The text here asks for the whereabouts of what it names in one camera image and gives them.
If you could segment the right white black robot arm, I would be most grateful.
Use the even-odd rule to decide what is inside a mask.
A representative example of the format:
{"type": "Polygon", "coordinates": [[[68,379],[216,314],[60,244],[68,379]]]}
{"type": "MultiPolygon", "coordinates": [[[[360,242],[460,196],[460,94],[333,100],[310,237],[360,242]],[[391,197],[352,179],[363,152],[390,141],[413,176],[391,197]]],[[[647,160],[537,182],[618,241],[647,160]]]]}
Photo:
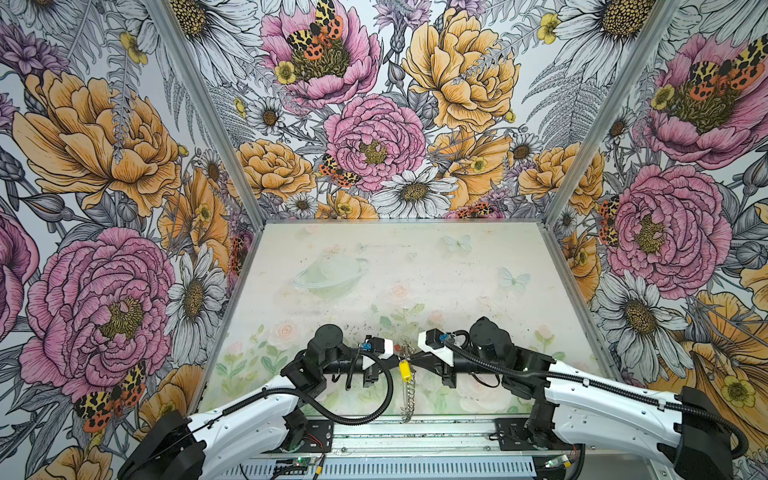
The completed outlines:
{"type": "Polygon", "coordinates": [[[620,451],[663,464],[682,479],[730,479],[734,460],[748,451],[746,434],[699,390],[657,391],[587,373],[515,345],[486,317],[469,330],[420,333],[409,360],[450,388],[461,374],[488,374],[531,401],[527,420],[502,428],[502,441],[539,450],[620,451]]]}

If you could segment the silver metal keyring plate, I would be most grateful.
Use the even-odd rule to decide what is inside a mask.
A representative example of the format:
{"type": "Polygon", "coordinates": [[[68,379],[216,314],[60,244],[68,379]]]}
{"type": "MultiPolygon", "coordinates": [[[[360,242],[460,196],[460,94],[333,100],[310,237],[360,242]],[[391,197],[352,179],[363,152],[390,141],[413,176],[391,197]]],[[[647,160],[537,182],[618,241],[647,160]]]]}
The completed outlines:
{"type": "MultiPolygon", "coordinates": [[[[414,350],[410,344],[402,343],[400,345],[399,362],[401,360],[408,360],[410,362],[410,357],[413,354],[413,352],[414,350]]],[[[404,400],[403,400],[403,406],[401,407],[401,420],[403,423],[409,423],[412,420],[412,417],[415,413],[415,408],[416,408],[415,373],[414,373],[414,381],[412,383],[406,384],[403,381],[402,383],[403,383],[404,400]]]]}

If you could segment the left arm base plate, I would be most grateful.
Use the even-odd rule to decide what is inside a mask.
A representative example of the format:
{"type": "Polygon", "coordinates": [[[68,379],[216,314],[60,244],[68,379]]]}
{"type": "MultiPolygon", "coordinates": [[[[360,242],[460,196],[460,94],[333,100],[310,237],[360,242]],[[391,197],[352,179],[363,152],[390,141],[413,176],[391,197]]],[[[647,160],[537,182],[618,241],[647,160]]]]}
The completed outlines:
{"type": "Polygon", "coordinates": [[[330,453],[334,427],[332,421],[310,419],[291,427],[280,449],[290,453],[330,453]]]}

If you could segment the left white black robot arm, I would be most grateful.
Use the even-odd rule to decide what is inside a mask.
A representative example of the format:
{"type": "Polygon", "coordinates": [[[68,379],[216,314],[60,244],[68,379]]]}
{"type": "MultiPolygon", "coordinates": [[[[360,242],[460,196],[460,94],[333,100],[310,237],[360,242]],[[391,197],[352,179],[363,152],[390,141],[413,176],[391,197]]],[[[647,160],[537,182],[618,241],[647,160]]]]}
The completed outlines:
{"type": "Polygon", "coordinates": [[[228,468],[264,452],[291,447],[306,433],[302,409],[311,406],[333,425],[368,424],[389,408],[397,359],[390,339],[366,337],[357,347],[345,344],[342,329],[320,326],[278,375],[254,392],[223,407],[183,416],[162,416],[117,473],[120,479],[213,479],[228,468]],[[345,417],[317,399],[328,375],[382,374],[387,390],[371,413],[345,417]]]}

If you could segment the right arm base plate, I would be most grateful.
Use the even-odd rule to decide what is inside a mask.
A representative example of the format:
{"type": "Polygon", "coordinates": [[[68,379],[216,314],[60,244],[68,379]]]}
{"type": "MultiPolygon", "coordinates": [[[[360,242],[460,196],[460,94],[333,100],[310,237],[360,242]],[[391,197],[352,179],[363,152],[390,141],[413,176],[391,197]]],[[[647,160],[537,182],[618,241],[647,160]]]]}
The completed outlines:
{"type": "Polygon", "coordinates": [[[535,451],[538,447],[533,443],[526,422],[522,417],[496,418],[494,430],[488,439],[496,442],[501,451],[535,451]]]}

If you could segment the yellow tagged key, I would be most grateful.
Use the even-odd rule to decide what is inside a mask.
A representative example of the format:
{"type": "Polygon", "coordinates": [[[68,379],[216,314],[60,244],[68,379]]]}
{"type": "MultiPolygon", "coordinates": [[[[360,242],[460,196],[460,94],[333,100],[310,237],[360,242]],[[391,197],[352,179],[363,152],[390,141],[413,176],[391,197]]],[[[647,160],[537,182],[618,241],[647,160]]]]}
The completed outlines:
{"type": "Polygon", "coordinates": [[[408,360],[401,360],[398,364],[401,380],[406,383],[412,383],[414,381],[414,373],[411,364],[408,360]]]}

